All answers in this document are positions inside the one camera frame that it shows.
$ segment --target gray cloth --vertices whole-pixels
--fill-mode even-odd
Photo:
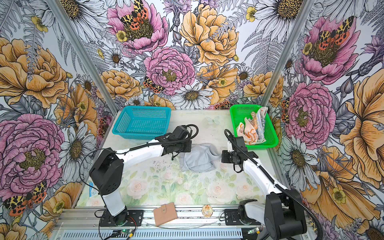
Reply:
[[[209,172],[216,168],[213,161],[220,159],[221,155],[217,153],[214,145],[192,145],[191,152],[180,153],[180,169],[182,172]]]

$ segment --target green basket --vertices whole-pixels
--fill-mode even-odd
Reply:
[[[231,113],[233,131],[235,137],[237,137],[236,128],[240,122],[244,123],[244,118],[252,118],[251,112],[257,112],[262,106],[255,104],[237,104],[233,105],[229,112]],[[265,128],[264,128],[265,142],[256,145],[245,145],[248,150],[261,150],[271,147],[276,147],[279,143],[276,131],[273,128],[271,119],[268,114],[265,116]]]

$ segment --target table surface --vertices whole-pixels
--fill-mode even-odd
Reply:
[[[176,110],[172,111],[167,132],[179,125],[195,124],[199,134],[192,144],[212,143],[217,152],[227,149],[224,129],[233,132],[229,111],[225,110]],[[103,148],[113,150],[138,146],[146,141],[124,139],[108,133]],[[255,151],[265,168],[275,175],[267,150]],[[241,200],[265,197],[255,182],[244,172],[236,173],[231,164],[214,162],[215,170],[205,173],[181,172],[179,157],[171,161],[171,155],[151,158],[132,166],[123,174],[119,187],[126,206],[156,206],[170,202],[175,205],[223,205],[238,204]],[[103,206],[101,196],[86,186],[77,202],[77,207]]]

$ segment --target wallet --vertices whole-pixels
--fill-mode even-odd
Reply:
[[[176,208],[173,202],[161,205],[153,210],[155,217],[155,225],[158,227],[161,224],[177,219]]]

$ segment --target teal plastic basket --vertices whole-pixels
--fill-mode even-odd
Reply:
[[[170,113],[167,107],[126,106],[112,133],[125,139],[154,139],[167,133]]]
[[[232,125],[235,137],[237,137],[236,128],[240,122],[244,123],[244,118],[252,118],[251,112],[257,112],[262,106],[256,104],[237,104],[233,105],[229,112],[231,113]],[[276,147],[279,143],[276,131],[273,128],[273,124],[269,115],[265,116],[265,128],[264,128],[265,142],[256,145],[245,145],[248,150],[262,150],[271,147]]]

